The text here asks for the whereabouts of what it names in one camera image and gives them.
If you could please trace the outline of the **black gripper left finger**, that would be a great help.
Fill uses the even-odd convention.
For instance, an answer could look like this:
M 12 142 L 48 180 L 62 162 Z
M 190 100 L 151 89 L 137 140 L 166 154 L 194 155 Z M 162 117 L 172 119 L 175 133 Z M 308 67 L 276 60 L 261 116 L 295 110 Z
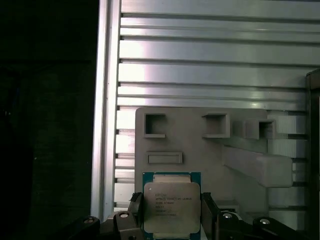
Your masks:
M 105 221 L 80 217 L 59 231 L 61 240 L 143 240 L 144 195 L 134 193 L 127 210 L 113 212 Z

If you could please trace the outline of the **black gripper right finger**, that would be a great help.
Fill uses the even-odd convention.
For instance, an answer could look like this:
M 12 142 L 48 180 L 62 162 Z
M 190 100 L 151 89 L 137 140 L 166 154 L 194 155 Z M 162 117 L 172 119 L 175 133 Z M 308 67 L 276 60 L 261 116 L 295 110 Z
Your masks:
M 221 210 L 209 192 L 201 194 L 201 224 L 208 240 L 306 240 L 308 238 L 271 217 L 260 216 L 249 224 L 235 212 Z

